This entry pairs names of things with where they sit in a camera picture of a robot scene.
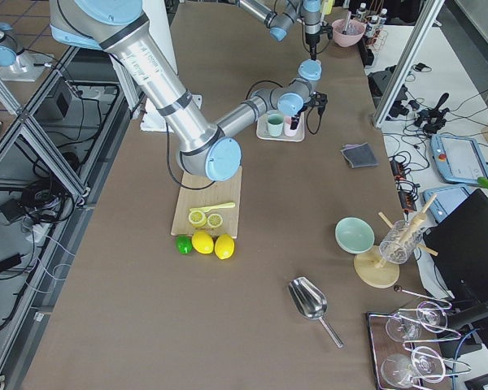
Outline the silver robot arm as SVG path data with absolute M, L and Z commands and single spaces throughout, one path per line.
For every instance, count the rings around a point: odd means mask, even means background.
M 282 41 L 294 24 L 301 20 L 310 57 L 312 60 L 317 60 L 317 45 L 320 42 L 321 30 L 320 1 L 287 1 L 285 9 L 280 14 L 260 1 L 241 0 L 233 3 L 263 23 L 276 41 Z
M 50 28 L 56 41 L 101 50 L 119 59 L 180 142 L 183 171 L 224 181 L 235 175 L 242 152 L 234 135 L 270 110 L 294 117 L 309 103 L 321 77 L 313 54 L 284 88 L 260 89 L 215 123 L 208 122 L 192 93 L 150 34 L 140 1 L 52 1 Z

